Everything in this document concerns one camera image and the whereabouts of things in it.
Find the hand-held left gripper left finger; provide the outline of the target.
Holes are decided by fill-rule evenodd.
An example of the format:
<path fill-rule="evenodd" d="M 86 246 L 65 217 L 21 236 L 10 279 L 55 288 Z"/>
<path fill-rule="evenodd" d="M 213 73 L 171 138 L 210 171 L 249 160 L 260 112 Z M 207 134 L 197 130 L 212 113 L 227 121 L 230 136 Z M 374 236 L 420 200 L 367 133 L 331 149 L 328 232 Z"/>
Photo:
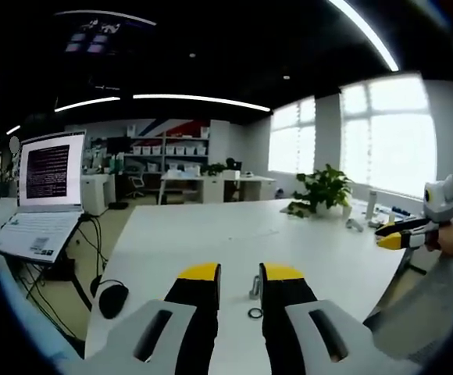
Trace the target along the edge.
<path fill-rule="evenodd" d="M 111 262 L 93 304 L 95 374 L 206 374 L 221 266 Z"/>

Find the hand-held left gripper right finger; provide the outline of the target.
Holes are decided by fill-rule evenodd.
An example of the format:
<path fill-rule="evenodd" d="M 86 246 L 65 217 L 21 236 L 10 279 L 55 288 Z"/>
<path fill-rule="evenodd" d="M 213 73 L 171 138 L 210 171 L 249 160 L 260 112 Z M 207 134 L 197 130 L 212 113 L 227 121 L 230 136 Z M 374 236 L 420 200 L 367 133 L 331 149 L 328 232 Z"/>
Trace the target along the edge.
<path fill-rule="evenodd" d="M 273 374 L 387 374 L 393 360 L 370 330 L 339 306 L 319 300 L 301 271 L 259 264 L 262 335 Z"/>

